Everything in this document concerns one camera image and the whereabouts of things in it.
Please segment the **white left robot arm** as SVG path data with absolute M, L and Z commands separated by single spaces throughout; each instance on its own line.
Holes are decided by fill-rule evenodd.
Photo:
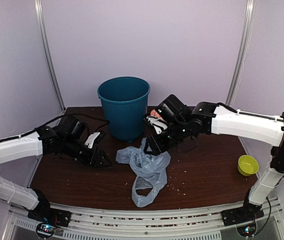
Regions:
M 82 130 L 67 130 L 64 127 L 39 127 L 33 131 L 0 139 L 0 165 L 27 157 L 61 154 L 78 163 L 93 168 L 111 166 L 104 150 L 96 146 L 104 137 L 102 130 L 90 134 L 80 142 Z M 54 218 L 54 211 L 45 197 L 31 188 L 26 188 L 0 176 L 0 199 L 34 211 L 43 222 Z

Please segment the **teal plastic trash bin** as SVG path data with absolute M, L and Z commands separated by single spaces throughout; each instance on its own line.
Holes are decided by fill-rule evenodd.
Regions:
M 98 98 L 112 137 L 130 143 L 144 133 L 143 117 L 150 90 L 147 81 L 133 76 L 112 78 L 98 87 Z

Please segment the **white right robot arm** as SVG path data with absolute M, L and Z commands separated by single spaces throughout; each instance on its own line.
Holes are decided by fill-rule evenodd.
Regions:
M 200 102 L 194 109 L 170 98 L 155 108 L 156 115 L 146 114 L 143 121 L 154 129 L 144 152 L 158 156 L 188 137 L 230 135 L 271 145 L 271 160 L 261 177 L 248 191 L 245 205 L 238 210 L 241 220 L 250 220 L 269 193 L 284 178 L 284 112 L 263 115 L 233 109 L 223 103 Z

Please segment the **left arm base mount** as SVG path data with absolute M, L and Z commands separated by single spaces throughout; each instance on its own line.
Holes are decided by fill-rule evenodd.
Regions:
M 38 189 L 32 189 L 38 199 L 38 204 L 33 210 L 28 211 L 27 217 L 39 221 L 35 228 L 36 235 L 41 240 L 51 238 L 60 227 L 68 227 L 72 213 L 67 210 L 52 208 L 45 195 Z

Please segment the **translucent grey plastic bag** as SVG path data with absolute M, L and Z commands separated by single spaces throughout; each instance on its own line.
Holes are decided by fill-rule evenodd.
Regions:
M 166 151 L 158 156 L 144 153 L 147 139 L 143 138 L 140 147 L 128 146 L 119 149 L 115 161 L 128 164 L 136 174 L 132 184 L 131 198 L 138 208 L 144 208 L 155 200 L 159 192 L 167 185 L 166 168 L 171 156 Z

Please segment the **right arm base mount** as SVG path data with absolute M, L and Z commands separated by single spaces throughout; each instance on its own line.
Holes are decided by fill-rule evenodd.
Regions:
M 258 227 L 257 219 L 264 216 L 262 205 L 255 206 L 249 203 L 244 204 L 241 207 L 223 210 L 221 219 L 225 227 L 236 225 L 237 233 L 246 239 L 256 237 L 268 224 L 271 213 L 272 205 L 268 197 L 266 197 L 268 203 L 269 212 L 264 224 Z

